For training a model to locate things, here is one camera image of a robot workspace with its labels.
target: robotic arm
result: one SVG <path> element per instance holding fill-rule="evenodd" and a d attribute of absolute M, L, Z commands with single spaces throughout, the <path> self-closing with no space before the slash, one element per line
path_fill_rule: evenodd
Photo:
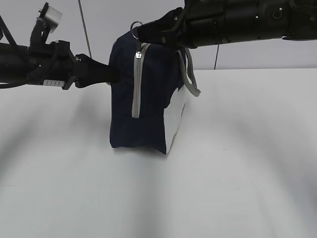
<path fill-rule="evenodd" d="M 141 42 L 197 48 L 255 40 L 317 39 L 317 0 L 185 0 L 138 28 Z"/>
<path fill-rule="evenodd" d="M 30 46 L 18 46 L 0 17 L 0 39 L 5 35 L 9 44 L 0 43 L 0 89 L 25 84 L 57 86 L 68 90 L 119 79 L 118 71 L 84 54 L 74 56 L 70 43 L 56 41 L 46 44 L 49 33 L 58 26 L 62 14 L 45 4 L 39 11 L 32 31 Z"/>
<path fill-rule="evenodd" d="M 0 17 L 0 89 L 25 84 L 84 88 L 115 83 L 119 72 L 84 54 L 74 56 L 70 43 L 46 44 L 62 14 L 48 3 L 40 10 L 30 46 L 18 46 Z M 165 47 L 201 46 L 255 41 L 317 39 L 317 0 L 185 0 L 184 8 L 137 29 L 140 42 Z"/>

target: navy blue bag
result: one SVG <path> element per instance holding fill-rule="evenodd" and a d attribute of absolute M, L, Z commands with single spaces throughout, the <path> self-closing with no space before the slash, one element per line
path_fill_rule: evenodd
<path fill-rule="evenodd" d="M 187 89 L 200 94 L 189 50 L 143 43 L 138 51 L 137 40 L 128 32 L 114 43 L 109 65 L 120 72 L 119 82 L 111 85 L 112 147 L 146 146 L 167 154 L 180 125 Z"/>

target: white panel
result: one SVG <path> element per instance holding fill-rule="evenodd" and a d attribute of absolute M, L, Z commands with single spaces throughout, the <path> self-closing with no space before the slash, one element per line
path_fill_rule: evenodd
<path fill-rule="evenodd" d="M 220 46 L 217 63 L 217 69 L 316 67 L 317 41 L 282 39 Z"/>
<path fill-rule="evenodd" d="M 18 45 L 29 46 L 38 10 L 44 0 L 1 0 L 1 16 Z M 70 41 L 73 53 L 87 54 L 85 35 L 81 23 L 77 0 L 50 0 L 50 6 L 63 13 L 60 25 L 50 34 L 48 43 L 56 40 Z"/>
<path fill-rule="evenodd" d="M 0 91 L 0 237 L 317 237 L 317 70 L 196 74 L 167 157 L 111 149 L 107 85 Z"/>
<path fill-rule="evenodd" d="M 115 40 L 130 30 L 134 21 L 144 23 L 184 6 L 184 0 L 82 0 L 93 58 L 108 63 Z M 192 51 L 195 68 L 213 68 L 216 47 Z"/>

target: white surface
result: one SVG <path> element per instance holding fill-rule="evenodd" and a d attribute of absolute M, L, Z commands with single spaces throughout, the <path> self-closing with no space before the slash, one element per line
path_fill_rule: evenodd
<path fill-rule="evenodd" d="M 316 69 L 197 71 L 169 156 L 109 145 L 110 88 L 0 92 L 0 237 L 315 238 Z"/>

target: gray strap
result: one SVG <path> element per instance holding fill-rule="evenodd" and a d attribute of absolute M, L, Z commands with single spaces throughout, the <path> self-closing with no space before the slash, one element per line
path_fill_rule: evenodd
<path fill-rule="evenodd" d="M 182 53 L 180 51 L 177 52 L 179 56 L 179 64 L 180 64 L 180 71 L 182 73 L 183 81 L 188 89 L 188 91 L 193 94 L 195 97 L 199 97 L 201 94 L 201 91 L 198 89 L 195 74 L 194 74 L 194 65 L 193 65 L 193 58 L 190 54 L 190 51 L 188 48 L 185 48 L 186 57 L 188 59 L 188 66 L 186 70 L 186 66 L 184 63 L 184 59 L 182 56 Z"/>

